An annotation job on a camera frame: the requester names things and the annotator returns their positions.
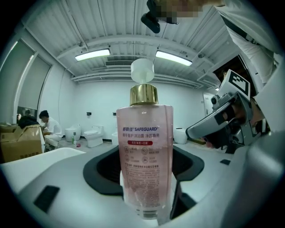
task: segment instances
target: person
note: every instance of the person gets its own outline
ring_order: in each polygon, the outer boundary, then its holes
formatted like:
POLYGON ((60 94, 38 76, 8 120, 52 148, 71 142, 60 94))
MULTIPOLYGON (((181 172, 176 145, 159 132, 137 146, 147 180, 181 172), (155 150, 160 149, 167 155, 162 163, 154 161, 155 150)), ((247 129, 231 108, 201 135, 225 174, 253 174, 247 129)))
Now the person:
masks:
POLYGON ((39 115, 42 122, 45 123, 42 126, 44 132, 45 141, 50 145, 50 148, 55 149, 58 147, 58 142, 62 138, 61 126, 59 123, 49 116, 48 111, 44 110, 39 115))
POLYGON ((166 15, 192 17, 205 5, 212 5, 222 16, 230 37, 250 59, 265 85, 283 54, 279 42, 262 15, 245 0, 155 0, 166 15))

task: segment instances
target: white wall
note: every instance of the white wall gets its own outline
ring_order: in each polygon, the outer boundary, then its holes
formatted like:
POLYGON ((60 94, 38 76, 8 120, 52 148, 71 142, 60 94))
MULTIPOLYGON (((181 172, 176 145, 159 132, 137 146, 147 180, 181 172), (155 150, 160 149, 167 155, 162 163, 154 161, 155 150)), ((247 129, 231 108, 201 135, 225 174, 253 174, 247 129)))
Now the white wall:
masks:
MULTIPOLYGON (((75 120, 82 127, 82 135, 92 125, 104 126, 103 138, 111 139, 116 131, 113 112, 130 105, 130 88, 135 82, 90 82, 82 83, 75 90, 75 120)), ((188 87, 152 83, 157 87, 159 103, 174 108, 174 128, 187 128, 205 117, 203 91, 188 87)))
POLYGON ((41 92, 38 114, 47 110, 49 115, 57 120, 62 129, 69 127, 74 122, 73 96, 76 83, 70 80, 71 73, 58 63, 27 31, 22 39, 38 55, 51 65, 41 92))

